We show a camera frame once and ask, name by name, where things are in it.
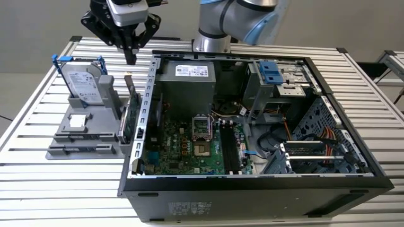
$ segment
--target circuit board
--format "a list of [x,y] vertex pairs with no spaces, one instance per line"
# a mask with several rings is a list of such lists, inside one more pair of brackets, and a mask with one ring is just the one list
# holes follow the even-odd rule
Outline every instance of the circuit board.
[[[145,172],[149,175],[223,175],[225,174],[219,123],[213,122],[212,139],[192,139],[192,122],[165,121],[163,149],[149,151]],[[237,144],[245,144],[241,124],[235,124]],[[251,174],[249,159],[244,159],[243,174]]]

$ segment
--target hard drive label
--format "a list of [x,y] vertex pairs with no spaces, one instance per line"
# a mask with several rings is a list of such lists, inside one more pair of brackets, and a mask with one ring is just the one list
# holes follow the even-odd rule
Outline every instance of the hard drive label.
[[103,103],[93,75],[77,71],[69,71],[68,75],[79,98],[88,104]]

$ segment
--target open computer tower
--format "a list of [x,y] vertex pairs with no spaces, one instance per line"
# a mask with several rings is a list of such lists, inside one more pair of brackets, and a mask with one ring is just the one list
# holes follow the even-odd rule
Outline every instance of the open computer tower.
[[141,221],[332,217],[393,188],[309,58],[155,51],[139,111]]

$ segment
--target blue clip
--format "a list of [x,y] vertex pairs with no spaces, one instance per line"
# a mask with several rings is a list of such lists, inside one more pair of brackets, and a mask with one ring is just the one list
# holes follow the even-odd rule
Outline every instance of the blue clip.
[[55,65],[55,68],[56,68],[59,74],[61,74],[61,76],[63,76],[61,69],[60,69],[59,62],[57,62],[57,54],[52,55],[52,63]]
[[72,56],[60,56],[59,61],[72,61],[73,57]]
[[97,61],[101,63],[101,71],[103,71],[104,75],[108,75],[108,71],[107,71],[107,67],[105,67],[105,60],[101,55],[97,57]]
[[248,155],[259,155],[256,151],[249,151],[249,150],[244,150],[243,153]]
[[260,61],[260,73],[264,76],[265,84],[283,84],[284,78],[279,72],[277,64],[273,61]]

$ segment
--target blue drive bracket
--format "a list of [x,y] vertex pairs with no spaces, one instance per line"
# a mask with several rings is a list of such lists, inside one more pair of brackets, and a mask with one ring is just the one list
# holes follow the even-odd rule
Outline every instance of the blue drive bracket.
[[284,78],[273,61],[260,61],[259,70],[264,76],[265,84],[283,84]]
[[100,56],[97,57],[96,60],[97,60],[97,61],[100,62],[100,64],[101,64],[101,71],[103,71],[103,74],[104,74],[104,75],[108,75],[108,71],[107,71],[107,67],[105,67],[105,60],[104,60],[103,56],[100,55]]
[[60,66],[59,66],[59,62],[60,62],[60,61],[65,62],[65,61],[72,61],[72,60],[73,60],[73,57],[72,57],[72,56],[60,56],[60,58],[59,58],[59,60],[57,60],[57,54],[53,54],[53,55],[52,55],[52,63],[53,63],[53,65],[55,65],[55,68],[56,68],[56,70],[57,70],[57,73],[61,75],[61,78],[63,78],[63,80],[64,80],[64,83],[65,83],[65,85],[67,85],[67,87],[68,87],[68,90],[69,90],[69,93],[71,93],[71,97],[73,97],[73,92],[71,91],[71,88],[69,88],[69,86],[68,86],[68,82],[67,82],[67,80],[65,80],[65,78],[64,78],[64,75],[63,75],[63,73],[61,73],[61,68],[60,68]]

